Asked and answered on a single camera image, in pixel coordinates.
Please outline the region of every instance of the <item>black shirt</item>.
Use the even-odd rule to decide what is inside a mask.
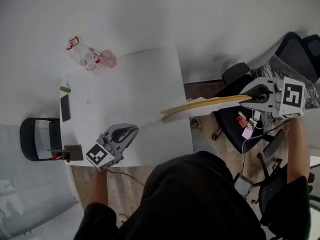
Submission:
[[[304,240],[311,226],[308,183],[301,177],[287,184],[268,202],[260,223],[225,162],[202,151],[158,165],[139,208],[119,229],[116,220],[110,207],[89,204],[74,239],[265,240],[262,223],[277,237]]]

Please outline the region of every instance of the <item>black phone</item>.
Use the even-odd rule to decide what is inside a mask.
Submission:
[[[71,118],[69,95],[65,95],[60,99],[62,122],[68,121]]]

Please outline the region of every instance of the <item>white tabletop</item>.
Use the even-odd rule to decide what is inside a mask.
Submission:
[[[61,85],[71,89],[71,119],[60,120],[63,146],[81,145],[85,154],[109,126],[129,123],[139,132],[115,166],[157,165],[193,153],[188,119],[160,121],[160,111],[186,101],[175,48],[118,57],[116,67],[101,75],[81,69],[63,77]],[[86,158],[67,164],[92,166]]]

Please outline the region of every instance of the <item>green object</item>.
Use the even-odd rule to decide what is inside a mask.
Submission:
[[[68,93],[68,94],[71,93],[71,90],[69,88],[67,88],[67,87],[64,87],[64,86],[60,87],[60,91],[63,91],[63,92]]]

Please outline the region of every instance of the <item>person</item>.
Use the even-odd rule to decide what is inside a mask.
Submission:
[[[198,122],[190,122],[192,140],[197,143],[201,131],[195,120]],[[268,202],[261,221],[234,188],[225,162],[202,142],[194,143],[201,151],[177,157],[153,170],[140,206],[120,228],[116,226],[116,213],[108,207],[107,172],[96,172],[90,204],[74,239],[265,240],[266,226],[272,239],[308,239],[309,146],[302,118],[292,118],[288,123],[287,185]]]

